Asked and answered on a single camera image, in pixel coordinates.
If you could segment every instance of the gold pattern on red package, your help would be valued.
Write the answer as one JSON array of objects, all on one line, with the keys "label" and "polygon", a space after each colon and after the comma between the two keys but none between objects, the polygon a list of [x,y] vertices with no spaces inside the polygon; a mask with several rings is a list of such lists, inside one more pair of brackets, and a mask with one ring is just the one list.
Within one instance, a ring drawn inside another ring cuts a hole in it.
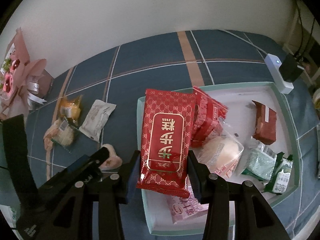
[{"label": "gold pattern on red package", "polygon": [[194,108],[193,94],[146,90],[138,188],[189,197],[187,156]]}]

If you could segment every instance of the metal bolt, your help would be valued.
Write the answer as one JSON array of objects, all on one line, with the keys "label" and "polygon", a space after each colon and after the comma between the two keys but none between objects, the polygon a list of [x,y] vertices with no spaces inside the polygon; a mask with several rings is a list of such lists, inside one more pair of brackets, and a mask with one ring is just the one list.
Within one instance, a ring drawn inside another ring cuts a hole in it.
[{"label": "metal bolt", "polygon": [[83,187],[83,185],[84,185],[83,181],[77,181],[75,183],[75,187]]},{"label": "metal bolt", "polygon": [[245,184],[247,187],[252,187],[252,186],[253,186],[253,183],[252,183],[252,181],[250,181],[250,180],[246,180],[246,181],[244,182],[244,184]]},{"label": "metal bolt", "polygon": [[120,176],[117,173],[114,173],[114,174],[110,175],[110,179],[112,179],[112,180],[116,180],[116,179],[119,179],[119,178],[120,178]]},{"label": "metal bolt", "polygon": [[215,173],[210,173],[210,174],[209,174],[209,179],[215,180],[215,179],[217,179],[217,178],[218,178],[218,175],[217,175],[217,174],[215,174]]}]

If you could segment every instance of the power strip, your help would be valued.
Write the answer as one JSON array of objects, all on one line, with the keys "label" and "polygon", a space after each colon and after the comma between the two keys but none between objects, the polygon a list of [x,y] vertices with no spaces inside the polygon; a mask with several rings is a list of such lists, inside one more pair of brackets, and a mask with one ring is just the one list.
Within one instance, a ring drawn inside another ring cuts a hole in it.
[{"label": "power strip", "polygon": [[283,80],[279,72],[279,67],[282,64],[281,60],[275,55],[268,54],[264,59],[264,62],[266,63],[279,92],[282,94],[289,94],[293,89],[293,84]]}]

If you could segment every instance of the orange stripe on tablecloth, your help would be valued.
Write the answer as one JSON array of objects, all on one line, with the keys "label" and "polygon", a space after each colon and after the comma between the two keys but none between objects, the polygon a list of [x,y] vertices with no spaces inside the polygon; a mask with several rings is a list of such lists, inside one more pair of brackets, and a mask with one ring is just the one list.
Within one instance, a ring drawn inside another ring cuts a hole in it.
[{"label": "orange stripe on tablecloth", "polygon": [[198,86],[198,87],[204,86],[203,77],[201,75],[198,63],[196,62],[196,57],[193,54],[186,32],[185,31],[177,32],[177,34],[180,41],[182,53],[188,68],[191,84],[193,86]]},{"label": "orange stripe on tablecloth", "polygon": [[[56,107],[55,107],[54,112],[53,112],[53,117],[52,117],[51,124],[53,124],[57,120],[59,104],[60,104],[61,98],[63,96],[64,89],[66,88],[66,85],[68,83],[69,77],[70,77],[70,75],[71,75],[71,73],[73,71],[73,68],[74,67],[69,69],[68,74],[66,76],[66,79],[64,80],[64,83],[63,83],[63,85],[61,87],[61,90],[60,90],[60,93],[59,93],[59,96],[58,96],[58,100],[57,100],[57,103],[56,103]],[[46,161],[46,164],[47,164],[47,169],[46,169],[47,180],[50,179],[50,155],[51,155],[51,151],[46,152],[45,161]]]}]

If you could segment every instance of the white tray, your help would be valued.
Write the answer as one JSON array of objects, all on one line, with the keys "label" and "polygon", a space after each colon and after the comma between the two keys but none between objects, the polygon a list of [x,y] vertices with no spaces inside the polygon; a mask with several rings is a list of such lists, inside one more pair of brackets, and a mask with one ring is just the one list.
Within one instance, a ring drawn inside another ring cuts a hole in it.
[{"label": "white tray", "polygon": [[[251,100],[265,104],[277,112],[276,142],[270,148],[278,153],[284,152],[285,156],[293,154],[293,170],[287,191],[282,195],[263,193],[271,206],[289,196],[299,185],[299,153],[296,144],[296,133],[287,102],[279,93],[272,82],[233,83],[201,87],[212,98],[228,106],[229,110],[226,123],[231,127],[232,133],[237,133],[237,139],[244,146],[254,134],[256,108]],[[178,90],[179,92],[192,92],[192,89]],[[141,145],[141,124],[144,111],[145,97],[138,99],[137,104],[137,140]],[[263,185],[256,179],[242,175],[243,166],[247,156],[244,154],[238,167],[229,181],[242,183],[251,180],[255,186],[262,190]],[[149,231],[152,235],[177,236],[203,233],[206,216],[193,220],[181,221],[173,224],[165,195],[149,190],[142,190],[144,210]],[[230,202],[230,225],[234,224],[234,203]]]}]

